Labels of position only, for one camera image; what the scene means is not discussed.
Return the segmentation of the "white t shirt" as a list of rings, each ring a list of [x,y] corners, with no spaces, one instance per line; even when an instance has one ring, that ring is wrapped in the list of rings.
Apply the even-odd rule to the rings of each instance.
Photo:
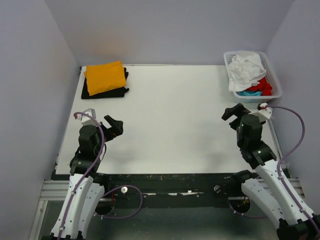
[[[260,55],[252,51],[236,53],[227,64],[227,70],[230,73],[230,92],[242,92],[256,86],[267,72]]]

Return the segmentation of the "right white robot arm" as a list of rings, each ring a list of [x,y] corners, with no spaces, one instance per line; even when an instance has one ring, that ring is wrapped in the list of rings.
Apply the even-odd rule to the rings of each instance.
[[[275,105],[260,103],[251,112],[238,103],[226,108],[222,119],[236,118],[229,126],[236,131],[237,146],[242,158],[250,165],[268,187],[260,186],[248,170],[235,173],[230,191],[252,200],[273,223],[280,240],[318,240],[320,217],[296,192],[281,168],[285,157],[277,159],[271,148],[262,140],[263,125],[273,113]]]

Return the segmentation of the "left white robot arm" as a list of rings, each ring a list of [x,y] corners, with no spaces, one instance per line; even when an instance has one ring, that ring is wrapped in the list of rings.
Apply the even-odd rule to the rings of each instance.
[[[84,240],[100,198],[111,191],[111,185],[99,176],[98,168],[107,150],[106,143],[123,134],[123,121],[106,115],[109,127],[105,127],[91,108],[73,116],[82,124],[78,148],[70,161],[68,189],[61,211],[50,234],[41,237],[43,240]]]

